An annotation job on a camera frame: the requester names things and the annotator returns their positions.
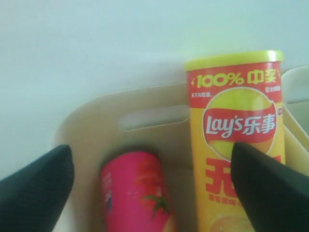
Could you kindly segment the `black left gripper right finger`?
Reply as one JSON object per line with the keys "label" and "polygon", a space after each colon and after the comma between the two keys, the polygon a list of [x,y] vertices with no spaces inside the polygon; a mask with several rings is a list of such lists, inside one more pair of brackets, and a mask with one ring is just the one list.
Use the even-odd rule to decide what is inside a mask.
{"label": "black left gripper right finger", "polygon": [[309,230],[309,178],[245,142],[232,150],[231,179],[257,232]]}

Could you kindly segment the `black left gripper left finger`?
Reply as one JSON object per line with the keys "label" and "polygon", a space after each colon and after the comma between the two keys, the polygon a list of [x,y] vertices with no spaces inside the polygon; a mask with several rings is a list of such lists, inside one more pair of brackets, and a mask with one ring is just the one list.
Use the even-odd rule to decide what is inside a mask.
{"label": "black left gripper left finger", "polygon": [[59,145],[0,182],[2,232],[51,232],[74,182],[69,145]]}

